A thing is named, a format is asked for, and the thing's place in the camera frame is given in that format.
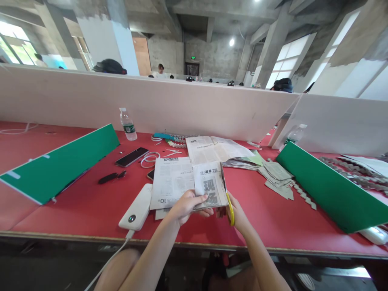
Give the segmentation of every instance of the leg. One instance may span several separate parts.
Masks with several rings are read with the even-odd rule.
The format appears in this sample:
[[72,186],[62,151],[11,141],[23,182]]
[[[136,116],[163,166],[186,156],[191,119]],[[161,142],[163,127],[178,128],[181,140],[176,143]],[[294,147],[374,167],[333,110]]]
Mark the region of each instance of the leg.
[[241,271],[240,273],[226,280],[213,276],[210,279],[209,291],[260,291],[259,282],[256,279],[253,266]]
[[117,291],[140,258],[134,249],[119,252],[106,266],[94,291]]

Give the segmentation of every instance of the green board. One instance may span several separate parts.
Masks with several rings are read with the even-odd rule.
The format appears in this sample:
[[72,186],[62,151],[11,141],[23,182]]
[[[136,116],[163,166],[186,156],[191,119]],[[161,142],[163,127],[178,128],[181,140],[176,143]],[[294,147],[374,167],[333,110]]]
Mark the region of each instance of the green board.
[[388,206],[294,143],[276,158],[346,233],[388,222]]
[[4,173],[0,180],[44,204],[119,144],[113,126],[109,124]]

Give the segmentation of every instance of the white partition board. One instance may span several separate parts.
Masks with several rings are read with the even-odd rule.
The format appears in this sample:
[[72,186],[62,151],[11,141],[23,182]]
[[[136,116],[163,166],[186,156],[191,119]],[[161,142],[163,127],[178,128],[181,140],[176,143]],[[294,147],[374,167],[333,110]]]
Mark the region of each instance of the white partition board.
[[[138,132],[216,135],[261,141],[298,94],[95,72],[0,67],[0,119],[122,130],[126,107]],[[13,91],[28,88],[29,94]]]
[[388,101],[302,94],[272,148],[306,124],[298,146],[308,152],[379,156],[388,152]]

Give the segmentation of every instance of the table edge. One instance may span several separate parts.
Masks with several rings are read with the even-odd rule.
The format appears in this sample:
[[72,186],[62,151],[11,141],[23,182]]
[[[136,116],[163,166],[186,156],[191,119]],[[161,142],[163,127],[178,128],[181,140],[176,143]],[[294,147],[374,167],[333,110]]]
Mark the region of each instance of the table edge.
[[[40,232],[16,232],[16,231],[0,231],[0,238],[29,238],[29,239],[46,239],[46,240],[67,240],[70,242],[89,242],[89,243],[123,243],[125,238],[105,237],[105,236],[83,236],[73,234],[50,234]],[[149,240],[131,239],[128,245],[147,245]],[[220,244],[206,244],[195,242],[175,242],[174,247],[183,248],[197,248],[210,251],[248,251],[245,246],[236,245],[220,245]],[[351,257],[351,258],[365,258],[365,259],[388,259],[388,255],[374,255],[362,253],[346,253],[334,251],[319,251],[319,250],[305,250],[305,249],[283,249],[266,247],[270,255],[313,255],[326,257]]]

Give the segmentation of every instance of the hand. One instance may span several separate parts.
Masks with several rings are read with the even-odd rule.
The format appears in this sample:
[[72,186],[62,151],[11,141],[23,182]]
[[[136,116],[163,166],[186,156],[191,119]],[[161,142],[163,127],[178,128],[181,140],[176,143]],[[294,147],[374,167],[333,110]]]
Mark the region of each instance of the hand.
[[[179,222],[179,225],[182,226],[189,219],[194,207],[205,202],[207,198],[207,195],[196,197],[194,190],[187,190],[171,208],[167,216],[176,219]],[[212,208],[205,208],[198,211],[198,213],[203,217],[209,217],[214,214],[214,211]]]
[[[239,232],[243,232],[248,226],[251,225],[247,216],[245,215],[244,210],[241,208],[240,203],[236,198],[228,192],[230,201],[232,202],[233,213],[234,213],[234,226]],[[224,215],[228,214],[230,220],[230,209],[229,206],[216,208],[216,217],[222,218]]]

